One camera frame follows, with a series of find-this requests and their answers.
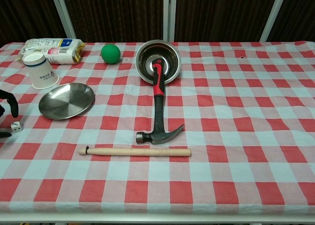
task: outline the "plastic bag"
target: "plastic bag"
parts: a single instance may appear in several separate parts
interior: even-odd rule
[[[41,52],[51,64],[76,64],[81,61],[84,47],[85,43],[80,39],[29,39],[20,51],[19,58],[31,52]]]

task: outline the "wooden stick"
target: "wooden stick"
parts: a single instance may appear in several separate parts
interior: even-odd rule
[[[113,156],[191,156],[190,149],[117,149],[94,148],[80,149],[79,154],[86,155],[113,155]]]

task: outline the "white pole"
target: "white pole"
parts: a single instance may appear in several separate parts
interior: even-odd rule
[[[272,26],[274,25],[274,22],[275,22],[275,20],[277,18],[278,12],[279,12],[279,10],[281,8],[281,5],[282,5],[283,1],[284,0],[275,0],[274,5],[272,6],[272,9],[270,11],[268,20],[266,22],[264,31],[261,34],[261,37],[260,37],[260,40],[259,40],[260,42],[266,42],[267,41],[267,38],[269,36],[269,33],[271,31]]]
[[[57,8],[67,38],[75,39],[76,38],[75,31],[64,0],[54,0],[54,3]]]
[[[163,0],[163,40],[169,41],[169,0]]]
[[[174,42],[175,37],[175,18],[176,18],[176,0],[171,0],[169,21],[169,42]]]

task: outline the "die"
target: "die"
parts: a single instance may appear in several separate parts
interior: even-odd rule
[[[18,132],[18,131],[23,130],[23,127],[22,127],[22,125],[21,125],[20,122],[13,122],[13,123],[11,124],[11,129],[12,129],[13,131],[15,131],[15,132]]]

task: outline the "metal plate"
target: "metal plate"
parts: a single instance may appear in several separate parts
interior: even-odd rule
[[[38,107],[46,118],[67,119],[87,110],[93,104],[94,97],[93,90],[85,84],[64,84],[44,95]]]

